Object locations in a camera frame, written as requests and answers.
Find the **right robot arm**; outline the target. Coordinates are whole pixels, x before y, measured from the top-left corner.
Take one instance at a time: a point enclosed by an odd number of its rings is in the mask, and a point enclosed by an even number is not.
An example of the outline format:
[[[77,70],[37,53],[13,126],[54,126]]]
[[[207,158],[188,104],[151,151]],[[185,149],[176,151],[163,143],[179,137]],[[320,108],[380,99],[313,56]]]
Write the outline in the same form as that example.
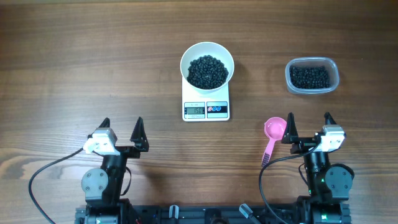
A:
[[[299,196],[294,203],[293,223],[350,223],[349,199],[354,171],[344,164],[331,164],[329,154],[341,148],[346,138],[343,128],[330,113],[325,125],[313,137],[300,137],[294,115],[288,114],[281,143],[290,144],[290,153],[303,157],[309,196]]]

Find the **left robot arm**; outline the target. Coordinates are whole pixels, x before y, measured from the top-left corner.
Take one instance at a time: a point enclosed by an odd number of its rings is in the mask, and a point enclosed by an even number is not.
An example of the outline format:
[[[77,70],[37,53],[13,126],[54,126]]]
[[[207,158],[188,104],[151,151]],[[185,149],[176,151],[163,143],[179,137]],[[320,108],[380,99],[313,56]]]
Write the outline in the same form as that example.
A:
[[[129,187],[123,190],[122,186],[125,173],[130,172],[127,160],[138,159],[142,152],[149,150],[143,119],[137,119],[130,137],[132,146],[117,146],[117,140],[110,128],[110,119],[105,118],[83,145],[87,154],[98,154],[103,160],[99,168],[90,169],[82,177],[86,207],[76,210],[75,223],[142,222],[131,202],[122,198],[129,190]]]

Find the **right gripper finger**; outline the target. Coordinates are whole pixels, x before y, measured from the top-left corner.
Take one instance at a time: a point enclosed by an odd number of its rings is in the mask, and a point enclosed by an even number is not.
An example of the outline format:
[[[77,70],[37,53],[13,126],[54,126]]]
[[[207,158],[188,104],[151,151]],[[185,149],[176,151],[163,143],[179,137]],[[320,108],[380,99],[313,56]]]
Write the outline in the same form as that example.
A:
[[[282,136],[282,144],[295,144],[299,141],[299,135],[295,125],[294,114],[290,112],[287,117],[285,131]]]
[[[325,118],[326,125],[335,125],[336,124],[336,121],[333,119],[333,117],[331,116],[331,114],[329,112],[326,112],[324,114],[324,118]]]

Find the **pink plastic measuring scoop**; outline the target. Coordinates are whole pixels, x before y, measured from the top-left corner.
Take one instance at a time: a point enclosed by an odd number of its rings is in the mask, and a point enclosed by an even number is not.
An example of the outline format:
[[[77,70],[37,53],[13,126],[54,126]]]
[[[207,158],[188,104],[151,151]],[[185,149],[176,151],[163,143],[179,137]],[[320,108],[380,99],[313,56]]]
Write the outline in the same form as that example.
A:
[[[287,122],[280,117],[269,118],[264,123],[264,133],[269,138],[269,142],[264,150],[261,166],[265,166],[271,159],[276,141],[283,138]]]

